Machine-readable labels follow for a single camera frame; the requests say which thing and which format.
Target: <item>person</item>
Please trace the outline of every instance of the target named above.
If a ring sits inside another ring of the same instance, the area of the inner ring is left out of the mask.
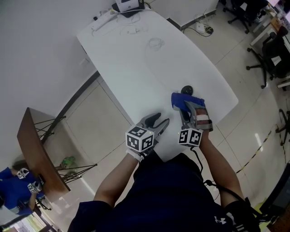
[[[5,206],[18,215],[31,214],[36,198],[41,198],[44,194],[30,192],[28,185],[36,182],[31,172],[26,172],[22,179],[19,179],[18,173],[9,168],[0,172],[0,208]]]
[[[203,131],[200,150],[214,182],[244,199],[235,172],[208,134]],[[183,153],[164,163],[153,150],[140,162],[125,199],[115,206],[138,163],[127,154],[103,180],[94,200],[80,203],[68,232],[260,231],[245,202],[221,190],[221,205],[214,202],[198,166]]]

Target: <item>black shorts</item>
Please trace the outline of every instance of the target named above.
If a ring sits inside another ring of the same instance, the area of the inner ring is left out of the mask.
[[[196,173],[196,175],[203,181],[203,177],[200,174],[200,170],[196,163],[190,159],[186,154],[180,153],[173,159],[167,161],[167,163],[175,163],[183,166],[184,168],[190,169]],[[143,171],[148,171],[150,169],[155,169],[159,165],[163,165],[165,162],[157,155],[157,153],[152,150],[149,155],[147,155],[143,161],[140,162],[138,169],[135,171],[133,177],[134,179]]]

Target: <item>fiducial marker cube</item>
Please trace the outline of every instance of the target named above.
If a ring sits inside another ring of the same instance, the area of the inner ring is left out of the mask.
[[[126,145],[132,150],[143,152],[154,145],[154,132],[132,126],[126,132]]]
[[[188,147],[199,147],[201,136],[203,135],[202,130],[196,129],[185,129],[179,133],[178,144]]]

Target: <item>power strip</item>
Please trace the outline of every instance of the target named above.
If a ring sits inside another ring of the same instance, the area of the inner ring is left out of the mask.
[[[94,22],[94,24],[92,25],[92,30],[93,31],[99,30],[103,25],[105,25],[115,16],[116,12],[114,10],[109,10]]]

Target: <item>navy shirt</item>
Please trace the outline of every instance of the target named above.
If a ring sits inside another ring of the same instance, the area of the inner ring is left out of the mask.
[[[101,201],[80,203],[68,231],[232,232],[241,225],[240,232],[260,231],[244,203],[234,202],[223,209],[200,175],[184,165],[163,163],[139,172],[134,179],[128,195],[114,208]]]
[[[29,202],[31,192],[27,185],[34,181],[36,179],[31,172],[24,179],[13,176],[9,168],[0,172],[0,192],[5,199],[4,206],[18,215],[31,214],[31,209],[23,207],[21,203],[27,204]],[[37,194],[37,198],[43,196],[43,193]]]

